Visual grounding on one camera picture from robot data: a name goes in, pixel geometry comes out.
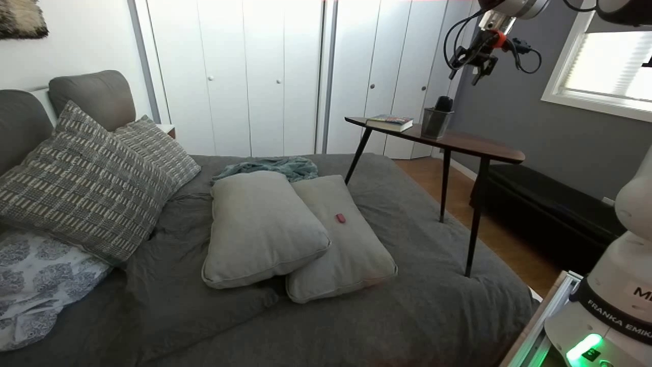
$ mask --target headboard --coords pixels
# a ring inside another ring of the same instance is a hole
[[[129,82],[113,69],[55,78],[49,82],[46,96],[57,116],[73,100],[108,130],[116,130],[136,119]]]
[[[0,89],[0,175],[19,164],[50,130],[52,125],[32,93]]]

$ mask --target throw pillow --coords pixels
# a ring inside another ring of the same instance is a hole
[[[174,182],[174,189],[199,173],[199,164],[182,148],[182,144],[178,144],[178,141],[156,129],[149,116],[125,125],[116,130],[116,137],[122,144],[169,175]]]
[[[395,278],[391,254],[354,205],[341,175],[298,182],[293,187],[329,233],[325,254],[286,279],[293,302],[343,296]]]
[[[110,271],[100,258],[46,237],[0,234],[0,350],[40,341],[57,313]]]
[[[0,175],[0,218],[122,263],[171,191],[169,177],[70,102],[55,133]]]
[[[277,171],[240,173],[211,187],[204,284],[216,290],[292,273],[328,248],[328,233]]]

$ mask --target white wall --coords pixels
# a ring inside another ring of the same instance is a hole
[[[49,36],[0,41],[0,89],[38,89],[55,75],[117,69],[136,116],[152,111],[130,0],[38,0]]]

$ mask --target black bench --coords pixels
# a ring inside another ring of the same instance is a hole
[[[611,205],[524,164],[490,164],[485,212],[578,273],[626,233]]]

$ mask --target table leg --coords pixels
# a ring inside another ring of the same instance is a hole
[[[480,213],[483,213],[483,202],[485,202],[485,177],[488,171],[488,157],[480,158],[480,170],[477,171],[477,180],[474,180],[474,208],[472,208],[472,222],[471,222],[471,238],[468,238],[468,253],[467,253],[467,268],[464,275],[471,275],[471,266],[472,266],[472,256],[474,256],[474,240],[477,240],[477,231],[480,226]]]
[[[362,150],[365,150],[365,144],[367,144],[367,141],[368,141],[368,134],[370,134],[370,129],[365,129],[365,133],[362,133],[362,137],[361,137],[361,143],[359,143],[359,148],[354,150],[353,162],[350,162],[349,173],[346,173],[346,177],[345,177],[345,184],[349,184],[349,180],[350,180],[350,175],[353,175],[353,170],[354,170],[354,164],[359,162],[359,158],[361,158],[361,154],[362,154]]]
[[[444,148],[442,198],[440,198],[440,222],[444,222],[444,213],[446,213],[448,170],[450,170],[450,150],[448,150],[448,148]]]

